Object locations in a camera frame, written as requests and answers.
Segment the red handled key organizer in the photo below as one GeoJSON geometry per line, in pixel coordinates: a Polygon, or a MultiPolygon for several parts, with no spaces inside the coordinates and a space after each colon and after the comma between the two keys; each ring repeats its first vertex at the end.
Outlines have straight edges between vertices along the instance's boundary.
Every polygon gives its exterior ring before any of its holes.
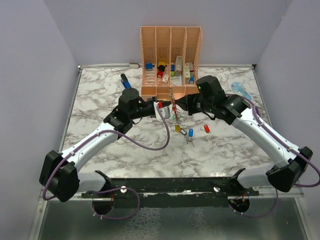
{"type": "Polygon", "coordinates": [[[180,115],[179,115],[180,112],[177,109],[176,102],[175,102],[175,96],[174,96],[172,88],[169,89],[169,99],[170,99],[170,102],[172,104],[172,112],[173,112],[173,115],[174,115],[174,119],[175,119],[177,124],[181,124],[181,118],[180,118],[180,115]]]}

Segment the yellow key tag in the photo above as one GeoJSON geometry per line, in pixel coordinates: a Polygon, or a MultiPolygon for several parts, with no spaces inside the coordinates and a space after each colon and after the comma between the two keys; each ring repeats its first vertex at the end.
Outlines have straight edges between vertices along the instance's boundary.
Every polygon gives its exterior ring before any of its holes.
{"type": "Polygon", "coordinates": [[[177,133],[179,133],[179,132],[181,131],[181,127],[180,127],[179,125],[176,125],[176,126],[175,126],[175,131],[176,131],[177,133]]]}

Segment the red key tag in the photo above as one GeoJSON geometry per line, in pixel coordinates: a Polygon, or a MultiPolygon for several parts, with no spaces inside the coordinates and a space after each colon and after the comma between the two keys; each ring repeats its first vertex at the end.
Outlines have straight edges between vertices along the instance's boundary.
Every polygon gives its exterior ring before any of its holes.
{"type": "Polygon", "coordinates": [[[210,133],[211,132],[210,128],[209,128],[209,126],[207,124],[205,124],[203,127],[204,127],[204,130],[205,130],[206,133],[210,133]]]}

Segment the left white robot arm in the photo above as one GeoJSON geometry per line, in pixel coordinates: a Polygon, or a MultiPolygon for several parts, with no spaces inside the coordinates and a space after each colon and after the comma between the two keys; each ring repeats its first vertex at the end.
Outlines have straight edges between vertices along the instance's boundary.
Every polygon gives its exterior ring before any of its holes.
{"type": "Polygon", "coordinates": [[[110,179],[102,172],[81,173],[84,165],[106,146],[126,133],[134,120],[146,117],[165,121],[170,118],[170,102],[152,97],[144,101],[135,88],[126,88],[118,99],[118,105],[87,137],[62,152],[50,151],[44,158],[39,183],[44,187],[42,198],[50,192],[61,202],[68,201],[76,193],[94,192],[106,197],[111,190],[110,179]]]}

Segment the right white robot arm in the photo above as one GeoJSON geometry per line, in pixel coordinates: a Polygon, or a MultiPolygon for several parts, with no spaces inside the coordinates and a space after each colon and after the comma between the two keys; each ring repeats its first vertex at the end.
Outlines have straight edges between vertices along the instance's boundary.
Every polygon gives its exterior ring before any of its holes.
{"type": "Polygon", "coordinates": [[[252,102],[225,93],[216,77],[204,76],[196,81],[196,86],[198,93],[181,97],[176,105],[189,115],[204,113],[225,121],[249,137],[273,162],[270,166],[239,170],[229,184],[230,191],[240,196],[252,187],[272,186],[289,192],[310,164],[312,150],[300,148],[277,133],[258,115],[252,102]]]}

